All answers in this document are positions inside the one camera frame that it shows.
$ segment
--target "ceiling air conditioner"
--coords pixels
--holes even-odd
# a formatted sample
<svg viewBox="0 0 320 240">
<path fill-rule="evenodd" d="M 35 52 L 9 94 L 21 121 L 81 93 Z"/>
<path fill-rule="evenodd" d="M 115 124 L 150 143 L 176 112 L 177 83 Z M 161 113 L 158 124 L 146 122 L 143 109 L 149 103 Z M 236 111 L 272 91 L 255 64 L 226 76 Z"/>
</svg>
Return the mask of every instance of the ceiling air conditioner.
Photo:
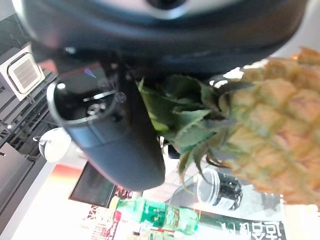
<svg viewBox="0 0 320 240">
<path fill-rule="evenodd" d="M 42 69 L 36 64 L 31 46 L 12 48 L 0 56 L 0 84 L 13 92 L 22 101 L 45 79 Z"/>
</svg>

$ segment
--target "pineapple skin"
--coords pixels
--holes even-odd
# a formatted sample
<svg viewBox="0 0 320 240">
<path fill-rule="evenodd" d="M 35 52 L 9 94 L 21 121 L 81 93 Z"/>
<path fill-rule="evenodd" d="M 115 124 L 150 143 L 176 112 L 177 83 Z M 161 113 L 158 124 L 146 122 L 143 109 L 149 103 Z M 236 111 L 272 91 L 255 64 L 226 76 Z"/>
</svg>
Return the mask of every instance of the pineapple skin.
<svg viewBox="0 0 320 240">
<path fill-rule="evenodd" d="M 221 146 L 239 178 L 258 191 L 279 193 L 287 204 L 320 207 L 320 53 L 302 48 L 296 58 L 270 58 L 245 69 L 253 87 L 231 95 L 237 124 Z"/>
</svg>

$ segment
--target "monitor screen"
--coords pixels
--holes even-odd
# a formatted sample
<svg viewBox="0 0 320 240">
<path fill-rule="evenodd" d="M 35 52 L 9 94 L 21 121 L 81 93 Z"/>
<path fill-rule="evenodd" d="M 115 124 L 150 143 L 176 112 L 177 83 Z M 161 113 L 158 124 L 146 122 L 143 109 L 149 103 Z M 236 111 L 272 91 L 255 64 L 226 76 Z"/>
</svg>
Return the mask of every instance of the monitor screen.
<svg viewBox="0 0 320 240">
<path fill-rule="evenodd" d="M 108 208 L 116 190 L 116 185 L 87 162 L 69 199 Z"/>
</svg>

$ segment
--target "green plastic bottle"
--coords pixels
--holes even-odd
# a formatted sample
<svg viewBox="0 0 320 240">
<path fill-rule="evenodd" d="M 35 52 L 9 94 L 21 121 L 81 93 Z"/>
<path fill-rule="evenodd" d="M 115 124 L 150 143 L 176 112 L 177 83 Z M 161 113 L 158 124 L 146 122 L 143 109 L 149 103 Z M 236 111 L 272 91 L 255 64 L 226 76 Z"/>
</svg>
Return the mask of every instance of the green plastic bottle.
<svg viewBox="0 0 320 240">
<path fill-rule="evenodd" d="M 144 198 L 115 199 L 116 210 L 132 221 L 167 231 L 193 235 L 198 228 L 198 215 L 187 208 L 170 206 L 164 202 Z"/>
</svg>

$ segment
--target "pineapple crown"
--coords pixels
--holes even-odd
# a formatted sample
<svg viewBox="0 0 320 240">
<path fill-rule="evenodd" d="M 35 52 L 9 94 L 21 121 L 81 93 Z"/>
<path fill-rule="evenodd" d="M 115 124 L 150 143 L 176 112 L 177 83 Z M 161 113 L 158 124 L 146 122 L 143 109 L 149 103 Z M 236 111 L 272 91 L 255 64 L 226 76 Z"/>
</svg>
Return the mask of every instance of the pineapple crown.
<svg viewBox="0 0 320 240">
<path fill-rule="evenodd" d="M 236 121 L 230 118 L 230 93 L 252 86 L 251 83 L 228 80 L 220 88 L 183 75 L 167 77 L 161 84 L 138 89 L 152 125 L 180 153 L 178 172 L 181 182 L 188 166 L 195 162 L 202 174 L 201 159 L 224 167 L 217 160 L 219 151 Z"/>
</svg>

